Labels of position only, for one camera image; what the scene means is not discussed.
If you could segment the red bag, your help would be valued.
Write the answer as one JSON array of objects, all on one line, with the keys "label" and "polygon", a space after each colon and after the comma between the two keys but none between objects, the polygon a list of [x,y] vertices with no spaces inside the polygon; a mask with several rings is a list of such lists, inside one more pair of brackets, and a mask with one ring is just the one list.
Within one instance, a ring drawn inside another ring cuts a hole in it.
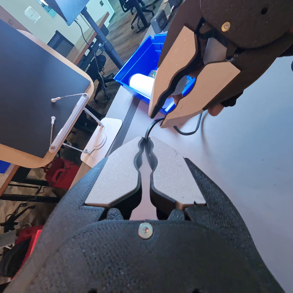
[{"label": "red bag", "polygon": [[69,189],[79,167],[62,158],[56,158],[44,167],[45,179],[50,187]]}]

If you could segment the wooden desk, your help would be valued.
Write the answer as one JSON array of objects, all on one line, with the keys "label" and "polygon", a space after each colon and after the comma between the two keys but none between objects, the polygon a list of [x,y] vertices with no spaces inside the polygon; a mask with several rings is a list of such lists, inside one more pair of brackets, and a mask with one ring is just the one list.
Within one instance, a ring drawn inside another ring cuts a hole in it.
[{"label": "wooden desk", "polygon": [[82,56],[89,50],[89,45],[87,45],[86,42],[90,44],[95,39],[97,33],[81,14],[75,19],[74,26],[78,28],[77,36],[79,38],[66,56],[66,59],[77,65]]}]

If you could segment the black table with wooden edge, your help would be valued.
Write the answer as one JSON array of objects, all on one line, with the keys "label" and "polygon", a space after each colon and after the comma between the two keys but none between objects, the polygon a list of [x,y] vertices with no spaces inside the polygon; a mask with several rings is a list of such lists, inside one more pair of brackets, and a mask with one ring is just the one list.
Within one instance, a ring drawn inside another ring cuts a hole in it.
[{"label": "black table with wooden edge", "polygon": [[53,160],[71,131],[50,153],[51,117],[56,117],[54,141],[81,95],[55,103],[51,98],[81,93],[90,98],[93,81],[32,34],[16,30],[2,20],[0,31],[1,160],[26,168],[43,167]]}]

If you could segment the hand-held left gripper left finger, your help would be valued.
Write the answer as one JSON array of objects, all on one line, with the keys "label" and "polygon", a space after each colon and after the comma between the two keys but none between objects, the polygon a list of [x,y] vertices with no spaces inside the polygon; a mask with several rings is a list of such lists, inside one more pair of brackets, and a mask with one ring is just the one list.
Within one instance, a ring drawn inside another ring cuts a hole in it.
[{"label": "hand-held left gripper left finger", "polygon": [[136,137],[112,152],[98,175],[85,205],[114,207],[141,186],[143,137]]}]

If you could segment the white paper roll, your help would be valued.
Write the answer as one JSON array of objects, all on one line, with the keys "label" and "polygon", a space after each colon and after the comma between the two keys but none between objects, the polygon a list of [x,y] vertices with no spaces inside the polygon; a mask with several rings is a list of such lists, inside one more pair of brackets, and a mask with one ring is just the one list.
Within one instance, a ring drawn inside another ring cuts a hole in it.
[{"label": "white paper roll", "polygon": [[129,79],[129,86],[138,93],[150,98],[155,79],[143,74],[131,75]]}]

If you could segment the black metal stand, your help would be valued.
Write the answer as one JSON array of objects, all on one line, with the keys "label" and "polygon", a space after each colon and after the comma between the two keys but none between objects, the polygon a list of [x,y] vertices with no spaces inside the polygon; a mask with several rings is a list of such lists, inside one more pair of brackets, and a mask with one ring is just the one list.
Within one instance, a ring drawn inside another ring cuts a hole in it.
[{"label": "black metal stand", "polygon": [[[30,168],[11,164],[5,173],[1,174],[0,199],[14,202],[58,203],[58,197],[40,196],[42,188],[49,188],[46,180],[28,178]],[[5,194],[8,186],[36,189],[35,195]]]}]

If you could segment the person's right hand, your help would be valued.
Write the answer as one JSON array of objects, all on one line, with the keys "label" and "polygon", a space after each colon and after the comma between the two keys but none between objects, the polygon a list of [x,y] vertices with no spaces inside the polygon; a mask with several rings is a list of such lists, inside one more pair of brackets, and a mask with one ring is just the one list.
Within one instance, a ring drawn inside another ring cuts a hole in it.
[{"label": "person's right hand", "polygon": [[237,95],[221,102],[220,104],[217,104],[211,108],[208,109],[208,113],[211,116],[217,116],[224,108],[227,107],[233,107],[236,105],[237,99],[243,94],[244,91],[238,93]]}]

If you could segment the dark monitor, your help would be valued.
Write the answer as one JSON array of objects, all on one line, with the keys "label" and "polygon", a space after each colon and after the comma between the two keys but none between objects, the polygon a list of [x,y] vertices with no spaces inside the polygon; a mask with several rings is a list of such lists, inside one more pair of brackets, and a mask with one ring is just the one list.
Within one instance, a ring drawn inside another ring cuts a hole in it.
[{"label": "dark monitor", "polygon": [[89,0],[45,0],[44,2],[70,26],[78,15],[85,10]]}]

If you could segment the grey round object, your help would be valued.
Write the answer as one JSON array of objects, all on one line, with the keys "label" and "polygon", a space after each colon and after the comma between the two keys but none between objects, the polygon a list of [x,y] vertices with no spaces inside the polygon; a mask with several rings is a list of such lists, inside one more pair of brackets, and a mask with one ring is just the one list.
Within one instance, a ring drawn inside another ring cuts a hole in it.
[{"label": "grey round object", "polygon": [[188,80],[187,76],[184,75],[177,83],[176,88],[175,88],[174,92],[171,94],[171,96],[174,96],[174,95],[176,96],[176,95],[181,94],[186,86],[187,80]]}]

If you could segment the red plastic case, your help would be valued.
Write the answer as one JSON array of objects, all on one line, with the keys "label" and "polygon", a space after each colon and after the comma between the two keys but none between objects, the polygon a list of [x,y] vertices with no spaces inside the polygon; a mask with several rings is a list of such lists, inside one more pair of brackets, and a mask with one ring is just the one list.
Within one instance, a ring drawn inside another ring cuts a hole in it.
[{"label": "red plastic case", "polygon": [[28,240],[27,254],[30,255],[35,248],[35,245],[38,241],[38,238],[40,237],[43,227],[44,225],[38,225],[22,229],[17,237],[15,245]]}]

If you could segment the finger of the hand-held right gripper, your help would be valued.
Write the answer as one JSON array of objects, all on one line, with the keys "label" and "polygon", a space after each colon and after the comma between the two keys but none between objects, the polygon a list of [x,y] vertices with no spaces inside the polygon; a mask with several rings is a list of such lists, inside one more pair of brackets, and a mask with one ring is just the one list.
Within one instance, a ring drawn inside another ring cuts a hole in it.
[{"label": "finger of the hand-held right gripper", "polygon": [[175,91],[179,81],[188,75],[190,65],[197,55],[196,34],[185,25],[169,50],[167,50],[168,44],[166,39],[152,88],[148,112],[151,118],[159,112],[165,100]]},{"label": "finger of the hand-held right gripper", "polygon": [[204,107],[239,73],[240,70],[229,61],[207,64],[199,73],[191,91],[165,116],[160,127],[177,126],[202,113]]}]

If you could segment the blue plastic bin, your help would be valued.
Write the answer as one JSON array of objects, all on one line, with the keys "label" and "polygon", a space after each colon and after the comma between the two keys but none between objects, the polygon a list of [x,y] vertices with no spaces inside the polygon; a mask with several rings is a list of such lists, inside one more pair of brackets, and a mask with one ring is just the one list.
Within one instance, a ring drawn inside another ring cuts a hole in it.
[{"label": "blue plastic bin", "polygon": [[157,70],[159,57],[166,39],[166,33],[147,36],[124,66],[114,76],[114,80],[123,86],[134,97],[149,105],[150,97],[130,86],[130,77],[134,74],[148,76],[152,70]]}]

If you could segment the white metal bracket bar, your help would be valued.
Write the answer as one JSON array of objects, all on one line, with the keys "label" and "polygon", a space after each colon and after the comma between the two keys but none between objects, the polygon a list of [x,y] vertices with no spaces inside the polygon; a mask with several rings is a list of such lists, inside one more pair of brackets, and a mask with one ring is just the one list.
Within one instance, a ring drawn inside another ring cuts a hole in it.
[{"label": "white metal bracket bar", "polygon": [[71,130],[72,124],[74,124],[74,120],[78,118],[80,112],[85,108],[86,102],[89,100],[89,95],[87,93],[81,93],[81,94],[74,94],[74,95],[68,95],[63,96],[62,98],[66,97],[73,97],[73,96],[80,96],[80,99],[78,100],[77,104],[73,108],[69,118],[64,123],[64,126],[61,128],[61,130],[58,132],[57,136],[55,137],[54,141],[52,141],[52,135],[53,135],[53,125],[51,125],[51,132],[50,132],[50,146],[49,146],[49,152],[53,153],[56,148],[62,143],[61,139],[65,138],[66,133]]}]

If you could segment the black cabinet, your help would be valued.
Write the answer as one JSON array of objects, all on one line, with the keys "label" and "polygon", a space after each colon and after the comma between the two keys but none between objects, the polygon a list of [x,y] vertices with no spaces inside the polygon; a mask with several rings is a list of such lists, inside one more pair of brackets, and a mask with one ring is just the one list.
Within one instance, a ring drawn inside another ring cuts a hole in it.
[{"label": "black cabinet", "polygon": [[74,44],[65,38],[64,35],[62,35],[58,30],[55,31],[55,34],[52,36],[47,45],[63,57],[67,57],[74,48]]}]

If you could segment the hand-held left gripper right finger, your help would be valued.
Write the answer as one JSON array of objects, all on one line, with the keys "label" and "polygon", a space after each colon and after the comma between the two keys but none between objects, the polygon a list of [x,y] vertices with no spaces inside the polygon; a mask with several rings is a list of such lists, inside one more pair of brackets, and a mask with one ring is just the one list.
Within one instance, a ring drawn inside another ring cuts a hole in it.
[{"label": "hand-held left gripper right finger", "polygon": [[184,210],[206,200],[184,157],[156,137],[148,138],[150,199],[158,210]]}]

